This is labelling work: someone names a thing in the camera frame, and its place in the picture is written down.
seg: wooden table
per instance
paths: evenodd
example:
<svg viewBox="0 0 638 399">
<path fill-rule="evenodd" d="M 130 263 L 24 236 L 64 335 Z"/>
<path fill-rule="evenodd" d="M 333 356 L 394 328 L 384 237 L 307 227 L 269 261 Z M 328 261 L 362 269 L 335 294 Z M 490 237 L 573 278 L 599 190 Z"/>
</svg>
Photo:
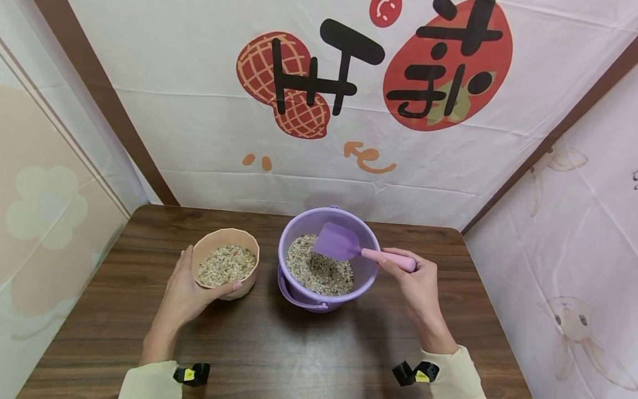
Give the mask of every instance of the wooden table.
<svg viewBox="0 0 638 399">
<path fill-rule="evenodd" d="M 391 369 L 420 361 L 419 341 L 394 280 L 379 274 L 356 301 L 327 314 L 288 303 L 277 286 L 277 245 L 290 217 L 143 206 L 22 389 L 19 398 L 117 398 L 135 367 L 179 253 L 225 227 L 257 238 L 261 270 L 243 299 L 216 301 L 182 331 L 176 358 L 211 364 L 209 398 L 424 398 L 400 388 Z M 467 346 L 488 398 L 531 398 L 460 233 L 370 223 L 381 246 L 412 250 L 439 265 L 441 307 Z"/>
</svg>

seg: scalloped bowl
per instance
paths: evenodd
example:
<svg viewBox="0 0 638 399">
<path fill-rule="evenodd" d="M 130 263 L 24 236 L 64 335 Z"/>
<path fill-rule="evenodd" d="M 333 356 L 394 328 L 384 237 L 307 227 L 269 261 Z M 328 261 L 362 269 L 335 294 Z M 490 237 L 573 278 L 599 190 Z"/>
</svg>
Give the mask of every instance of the scalloped bowl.
<svg viewBox="0 0 638 399">
<path fill-rule="evenodd" d="M 191 270 L 193 272 L 193 278 L 195 279 L 197 284 L 204 288 L 213 288 L 209 285 L 203 284 L 197 278 L 200 265 L 210 254 L 215 252 L 218 248 L 226 245 L 237 245 L 245 248 L 252 252 L 257 259 L 257 261 L 255 262 L 255 266 L 253 267 L 253 270 L 250 272 L 248 277 L 240 281 L 243 286 L 232 294 L 219 297 L 224 301 L 232 301 L 233 299 L 239 299 L 242 296 L 246 295 L 250 291 L 250 289 L 253 288 L 257 280 L 257 266 L 259 265 L 259 244 L 257 244 L 257 240 L 253 236 L 243 230 L 237 229 L 221 229 L 207 234 L 206 236 L 204 236 L 204 238 L 199 240 L 197 244 L 195 244 L 195 247 L 193 247 L 193 263 L 191 265 Z"/>
</svg>

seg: purple bucket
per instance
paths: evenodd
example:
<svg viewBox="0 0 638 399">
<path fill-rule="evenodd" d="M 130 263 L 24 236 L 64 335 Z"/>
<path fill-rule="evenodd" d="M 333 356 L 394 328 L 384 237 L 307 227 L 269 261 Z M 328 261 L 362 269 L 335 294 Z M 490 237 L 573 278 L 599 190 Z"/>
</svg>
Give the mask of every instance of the purple bucket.
<svg viewBox="0 0 638 399">
<path fill-rule="evenodd" d="M 351 301 L 367 291 L 376 278 L 376 264 L 373 260 L 364 257 L 354 257 L 350 264 L 355 277 L 354 288 L 351 293 L 341 296 L 319 295 L 301 285 L 286 268 L 286 254 L 292 241 L 305 234 L 317 234 L 321 232 L 327 222 L 336 223 L 346 227 L 357 235 L 361 248 L 380 250 L 372 230 L 355 215 L 333 207 L 310 209 L 297 215 L 291 220 L 279 239 L 279 271 L 278 282 L 281 293 L 293 305 L 314 313 L 327 313 L 335 310 L 347 301 Z"/>
</svg>

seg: purple spatula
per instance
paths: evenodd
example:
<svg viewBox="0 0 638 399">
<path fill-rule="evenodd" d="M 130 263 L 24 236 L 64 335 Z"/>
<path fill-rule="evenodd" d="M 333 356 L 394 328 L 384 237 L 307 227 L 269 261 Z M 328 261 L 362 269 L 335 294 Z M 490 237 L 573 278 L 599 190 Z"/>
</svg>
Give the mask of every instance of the purple spatula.
<svg viewBox="0 0 638 399">
<path fill-rule="evenodd" d="M 313 251 L 337 260 L 350 260 L 355 256 L 363 256 L 378 262 L 386 258 L 408 273 L 414 272 L 417 268 L 417 262 L 412 258 L 361 248 L 354 231 L 331 222 L 323 225 Z"/>
</svg>

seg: black chinese character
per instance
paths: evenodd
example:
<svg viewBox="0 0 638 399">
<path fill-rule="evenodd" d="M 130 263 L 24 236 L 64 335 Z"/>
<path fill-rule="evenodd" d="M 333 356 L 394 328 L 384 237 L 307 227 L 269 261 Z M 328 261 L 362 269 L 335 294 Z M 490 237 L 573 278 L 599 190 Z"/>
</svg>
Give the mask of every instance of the black chinese character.
<svg viewBox="0 0 638 399">
<path fill-rule="evenodd" d="M 472 56 L 484 41 L 496 41 L 503 37 L 502 31 L 487 28 L 495 4 L 496 0 L 475 0 L 465 28 L 422 26 L 417 29 L 417 37 L 461 40 L 461 54 Z M 434 10 L 447 20 L 456 18 L 456 6 L 450 0 L 434 0 Z"/>
<path fill-rule="evenodd" d="M 425 101 L 426 107 L 422 112 L 410 112 L 406 108 L 410 103 L 405 101 L 399 106 L 399 115 L 409 118 L 421 119 L 426 117 L 432 109 L 432 102 L 445 99 L 445 91 L 434 90 L 434 81 L 445 76 L 445 67 L 442 65 L 409 65 L 405 70 L 405 78 L 408 80 L 427 81 L 426 90 L 392 90 L 386 94 L 388 100 Z"/>
<path fill-rule="evenodd" d="M 495 0 L 475 0 L 468 26 L 466 28 L 451 28 L 440 26 L 422 26 L 417 29 L 419 38 L 436 38 L 442 40 L 461 40 L 461 53 L 464 56 L 471 56 L 478 51 L 483 41 L 499 40 L 503 37 L 503 32 L 487 29 Z M 447 20 L 456 18 L 456 6 L 451 0 L 434 0 L 434 10 Z M 447 44 L 440 42 L 435 44 L 430 50 L 430 55 L 435 61 L 442 59 L 447 54 Z M 450 116 L 456 105 L 457 97 L 461 90 L 461 82 L 465 74 L 465 64 L 456 68 L 449 93 L 434 90 L 434 81 L 445 76 L 446 69 L 442 65 L 409 65 L 405 70 L 405 78 L 408 80 L 426 80 L 426 90 L 393 90 L 386 94 L 388 100 L 404 100 L 398 107 L 399 115 L 421 119 L 426 117 L 432 109 L 435 101 L 445 102 L 444 116 Z M 468 82 L 467 92 L 470 94 L 480 94 L 492 84 L 492 75 L 489 72 L 479 72 Z M 407 111 L 410 105 L 408 101 L 425 101 L 426 106 L 422 112 Z"/>
<path fill-rule="evenodd" d="M 321 24 L 320 34 L 324 42 L 341 51 L 338 80 L 317 77 L 316 57 L 310 59 L 308 76 L 284 73 L 281 64 L 281 41 L 277 38 L 272 40 L 272 71 L 279 115 L 286 113 L 284 89 L 305 91 L 306 103 L 309 106 L 315 104 L 315 93 L 335 94 L 332 115 L 339 115 L 343 97 L 353 96 L 357 92 L 357 86 L 348 82 L 350 59 L 355 57 L 368 64 L 379 65 L 385 58 L 385 51 L 381 45 L 335 20 L 325 20 Z"/>
</svg>

